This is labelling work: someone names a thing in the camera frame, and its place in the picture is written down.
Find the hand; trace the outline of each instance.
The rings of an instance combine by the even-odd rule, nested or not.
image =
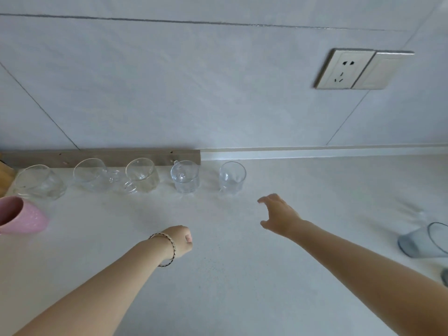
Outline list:
[[[193,249],[193,239],[191,238],[191,232],[188,227],[182,225],[171,226],[162,232],[166,233],[174,241],[174,244],[176,245],[176,258],[182,257],[184,254]],[[169,243],[169,247],[171,248],[170,257],[172,257],[172,245],[168,238],[164,236],[155,237],[161,237],[167,240],[167,242]]]
[[[261,226],[280,236],[289,238],[291,230],[300,224],[311,224],[300,218],[299,214],[289,206],[277,193],[261,197],[259,203],[265,203],[269,219],[262,220]]]

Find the left arm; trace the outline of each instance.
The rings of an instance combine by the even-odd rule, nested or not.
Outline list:
[[[176,258],[193,248],[187,227],[163,232],[174,240]],[[112,336],[154,269],[172,255],[171,242],[164,236],[138,243],[14,336]]]

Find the white baseboard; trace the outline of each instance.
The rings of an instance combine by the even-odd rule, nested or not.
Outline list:
[[[201,160],[365,157],[376,155],[448,154],[444,145],[390,145],[350,147],[288,147],[254,149],[204,149]]]

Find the braided bangle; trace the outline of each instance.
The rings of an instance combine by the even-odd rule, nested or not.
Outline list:
[[[151,239],[152,237],[157,236],[157,235],[167,237],[169,239],[169,241],[171,242],[171,245],[172,245],[172,248],[173,248],[173,251],[174,251],[173,255],[172,255],[172,258],[170,259],[168,264],[166,264],[166,265],[159,265],[160,267],[165,267],[165,266],[170,265],[172,263],[172,261],[176,258],[176,245],[174,244],[174,241],[172,240],[172,238],[170,236],[168,236],[166,233],[163,233],[163,232],[157,232],[157,233],[151,235],[148,239]]]

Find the white countertop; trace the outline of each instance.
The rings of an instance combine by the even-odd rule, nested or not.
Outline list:
[[[396,238],[419,210],[448,216],[447,156],[246,160],[234,197],[218,192],[222,162],[204,162],[201,187],[178,194],[169,168],[148,194],[94,194],[70,186],[43,208],[36,235],[0,236],[0,328],[11,335],[135,243],[171,225],[193,251],[158,268],[117,335],[394,335],[294,243],[262,229],[256,203],[279,193],[308,220],[440,281],[444,259],[413,260]],[[70,181],[71,169],[56,170]]]

